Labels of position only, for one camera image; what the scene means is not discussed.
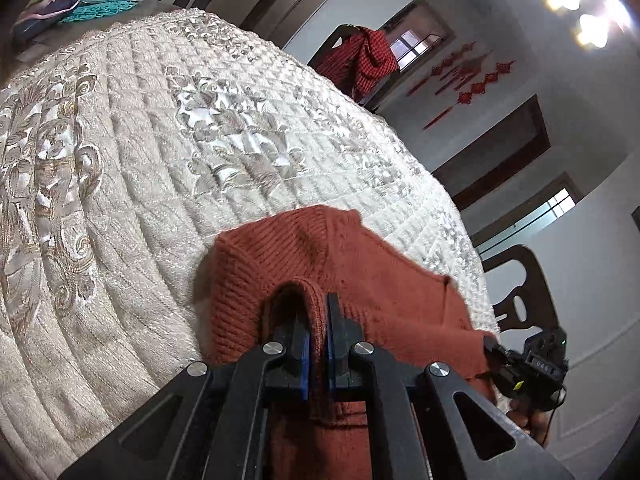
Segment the window frame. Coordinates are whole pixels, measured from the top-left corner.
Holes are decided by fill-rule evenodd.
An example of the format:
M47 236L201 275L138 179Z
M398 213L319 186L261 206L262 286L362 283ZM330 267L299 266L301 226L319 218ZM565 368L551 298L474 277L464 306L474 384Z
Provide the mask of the window frame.
M396 12L391 19L387 20L386 23L380 27L380 30L383 30L387 34L390 33L394 28L400 25L409 12L414 10L417 6L421 6L426 10L438 26L445 31L445 35L437 42L437 44L434 44L433 48L428 48L426 51L421 53L420 56L409 63L404 70L393 72L387 77L386 81L379 83L373 89L372 93L367 96L366 101L362 103L362 105L370 112L375 112L382 104L382 101L391 94L393 90L399 87L413 73L420 69L429 60L433 59L436 54L441 52L449 43L456 39L456 35L453 30L425 0L413 0L399 12Z
M393 47L398 41L400 41L406 47L406 52L404 54L402 54L402 56L397 58L398 59L398 67L399 67L401 73L404 72L405 70L407 70L414 62L416 62L420 58L420 56L422 54L426 54L429 50L431 50L432 48L435 48L437 46L437 44L444 39L444 36L439 36L435 32L430 32L429 34L427 34L426 37L422 38L421 40L418 40L417 43L414 44L414 46L411 46L409 44L409 42L404 38L404 35L407 34L408 32L410 32L414 38L416 38L416 39L418 38L418 36L415 35L414 31L409 28L406 31L404 31L400 35L400 37L390 45L391 47ZM420 44L426 43L427 40L431 36L436 36L436 38L438 38L438 39L433 41L431 44L429 44L429 46L425 47L425 49L422 52L418 52L416 47L418 45L420 45ZM400 66L400 61L402 60L402 58L404 56L407 56L410 53L414 54L414 58L411 61L409 61L404 67L401 67Z
M563 194L563 197L561 199L558 199L557 197L561 194ZM500 254L501 252L507 250L509 247L513 247L514 245L519 245L522 243L521 241L519 242L517 240L509 241L510 238L517 236L519 233L527 230L536 222L544 219L544 225L537 226L531 234L542 231L542 229L558 220L562 215L571 211L574 206L574 200L571 198L571 195L569 195L567 189L563 187L555 196L552 196L549 200L542 203L531 213L524 216L523 218L520 218L519 220L516 220L512 225L499 232L493 238L489 238L487 241L479 244L477 247L475 247L476 252L480 256L480 259L482 261L491 258L492 255L495 256L496 254Z
M519 206L515 207L507 214L501 216L496 221L487 225L483 229L480 229L477 233L470 236L471 243L474 248L479 247L481 244L490 240L495 235L500 234L509 226L519 222L531 212L542 206L545 202L555 197L563 189L566 189L569 196L575 204L580 202L584 198L580 190L574 184L566 173L561 173L557 178L553 179L549 184L543 187L534 196L524 201Z

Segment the orange knit sweater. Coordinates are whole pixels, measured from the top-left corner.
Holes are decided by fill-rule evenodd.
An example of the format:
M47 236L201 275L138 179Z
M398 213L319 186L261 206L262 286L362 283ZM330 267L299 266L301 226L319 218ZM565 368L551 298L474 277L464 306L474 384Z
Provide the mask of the orange knit sweater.
M493 400L482 350L465 304L447 276L421 269L364 228L356 211L313 206L222 233L213 265L212 331L216 360L237 360L304 309L311 332L308 406L279 407L271 421L274 479L371 478L363 403L326 400L321 356L326 295L367 341L417 366L444 361Z

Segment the wall decoration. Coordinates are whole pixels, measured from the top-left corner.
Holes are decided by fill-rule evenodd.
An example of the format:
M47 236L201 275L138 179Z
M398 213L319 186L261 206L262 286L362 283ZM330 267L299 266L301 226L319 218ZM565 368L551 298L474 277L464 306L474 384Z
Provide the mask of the wall decoration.
M423 77L422 79L420 79L420 81L418 81L414 86L412 86L409 91L406 93L406 97L409 97L413 94L416 93L416 91L422 86L424 85L431 77L434 76L439 76L442 74L443 70L445 68L450 67L451 65L453 65L453 63L456 60L459 60L460 58L462 58L467 52L471 52L474 49L474 45L476 44L476 42L474 41L473 43L465 43L463 46L460 47L460 49L453 51L451 54L449 54L445 59L443 59L438 65L432 67L431 69L431 73L428 74L427 76ZM451 70L449 70L444 76L442 76L440 78L440 80L442 81L444 78L446 78L449 74L451 74L455 69L457 69L459 66L455 66L453 67Z
M446 108L441 114L439 114L433 121L425 125L422 129L426 130L427 128L433 126L437 123L441 118L447 115L450 111L453 110L457 105L469 105L474 98L474 95L484 94L486 92L486 86L489 83L495 83L498 81L498 78L501 75L511 73L511 65L515 63L515 61L510 61L508 63L496 63L495 71L484 74L484 79L482 81L472 83L469 92L460 92L458 94L458 100L452 104L450 107Z
M482 72L482 63L484 60L491 54L492 51L487 52L486 54L482 54L482 56L473 57L472 59L468 59L459 63L455 67L453 67L449 72L447 72L443 77L440 78L442 81L444 78L451 76L451 79L443 86L441 86L438 90L436 90L436 95L440 95L447 88L449 88L456 81L460 81L460 83L455 87L455 90L460 90L465 84L475 78L479 73Z

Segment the window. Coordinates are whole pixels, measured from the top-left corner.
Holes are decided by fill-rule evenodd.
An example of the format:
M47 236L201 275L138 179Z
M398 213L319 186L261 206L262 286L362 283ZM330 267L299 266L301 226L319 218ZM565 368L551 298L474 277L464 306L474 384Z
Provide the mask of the window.
M444 24L421 0L398 12L382 29L401 72L448 34Z
M400 72L407 68L412 61L418 59L420 54L426 52L441 40L442 36L433 33L420 40L411 29L404 32L400 38L391 44L391 51L398 60Z
M542 205L479 244L476 250L480 254L480 259L486 260L511 246L523 243L526 238L542 230L574 206L574 199L563 187Z
M375 111L394 88L454 39L452 30L425 0L412 1L381 30L400 70L381 81L364 99L363 104L370 111Z

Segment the black cable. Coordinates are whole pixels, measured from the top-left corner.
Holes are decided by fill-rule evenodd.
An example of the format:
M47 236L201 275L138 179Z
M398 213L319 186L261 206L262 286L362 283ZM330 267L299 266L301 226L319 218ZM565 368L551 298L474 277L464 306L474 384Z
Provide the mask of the black cable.
M549 436L549 431L551 430L551 423L554 420L554 415L556 414L556 410L564 404L564 398L566 397L566 388L564 387L564 384L561 386L561 389L564 390L564 397L562 398L562 402L560 402L560 394L558 394L558 403L556 404L554 410L551 412L551 416L549 417L549 424L546 427L545 437L542 439L542 446L545 445L546 438Z

